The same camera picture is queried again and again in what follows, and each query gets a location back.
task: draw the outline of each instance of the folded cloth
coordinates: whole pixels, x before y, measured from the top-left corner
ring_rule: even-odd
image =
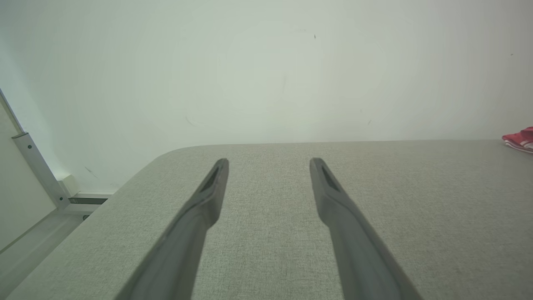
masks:
[[[502,136],[505,144],[516,150],[533,153],[533,127],[514,133],[512,135]]]

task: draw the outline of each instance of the wall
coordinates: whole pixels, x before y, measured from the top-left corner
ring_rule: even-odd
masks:
[[[47,152],[86,191],[182,147],[497,139],[533,121],[528,0],[0,5]]]
[[[16,135],[0,104],[0,250],[55,209],[11,139]]]

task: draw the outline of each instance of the gray tabletop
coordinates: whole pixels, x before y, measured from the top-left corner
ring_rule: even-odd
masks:
[[[322,157],[425,299],[533,298],[533,155],[501,141],[221,145],[162,155],[9,299],[112,299],[213,163],[230,160],[193,299],[342,299]]]

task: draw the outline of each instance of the red and white cloth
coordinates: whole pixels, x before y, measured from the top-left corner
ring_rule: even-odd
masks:
[[[502,139],[511,148],[533,154],[533,127],[527,127],[512,135],[504,135]]]

